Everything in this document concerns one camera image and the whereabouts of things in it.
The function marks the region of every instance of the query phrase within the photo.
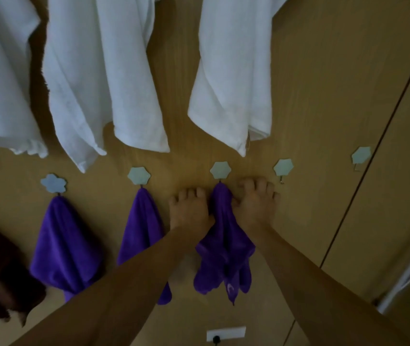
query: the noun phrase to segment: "white fabric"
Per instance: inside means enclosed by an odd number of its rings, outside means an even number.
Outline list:
[[[188,115],[246,155],[271,134],[272,17],[286,0],[203,0],[199,69]]]
[[[126,145],[169,152],[146,56],[155,0],[48,0],[43,74],[66,153],[85,172],[114,121]]]
[[[29,36],[40,19],[29,0],[0,0],[0,147],[48,155],[29,107]]]

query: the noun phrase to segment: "purple cloth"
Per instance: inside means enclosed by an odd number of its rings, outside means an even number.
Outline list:
[[[162,238],[163,225],[157,206],[149,192],[140,188],[128,216],[117,264],[121,265]],[[167,283],[157,303],[165,305],[170,301],[171,290]]]
[[[231,202],[229,188],[218,183],[209,206],[216,222],[196,246],[202,263],[194,278],[194,288],[201,294],[207,294],[224,281],[228,298],[234,304],[239,289],[244,293],[250,290],[249,258],[255,252],[255,245],[237,225]]]
[[[45,285],[64,291],[68,302],[100,277],[103,250],[66,198],[48,206],[30,273]]]

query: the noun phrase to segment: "person's left arm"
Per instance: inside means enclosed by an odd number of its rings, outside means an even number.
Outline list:
[[[170,232],[32,328],[12,346],[131,344],[168,277],[214,223],[205,191],[170,199]]]

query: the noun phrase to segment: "person's right arm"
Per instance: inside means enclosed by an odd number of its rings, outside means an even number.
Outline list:
[[[264,178],[246,179],[233,204],[239,226],[271,268],[296,320],[313,345],[410,345],[371,304],[332,279],[271,227],[280,195]]]

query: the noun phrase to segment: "hand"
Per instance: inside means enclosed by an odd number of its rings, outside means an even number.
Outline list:
[[[245,232],[272,226],[280,194],[274,192],[274,184],[264,177],[241,182],[245,195],[239,203],[233,200],[232,210],[239,226]]]
[[[208,215],[208,204],[202,188],[181,190],[169,200],[170,230],[183,228],[201,240],[214,225],[215,218]]]

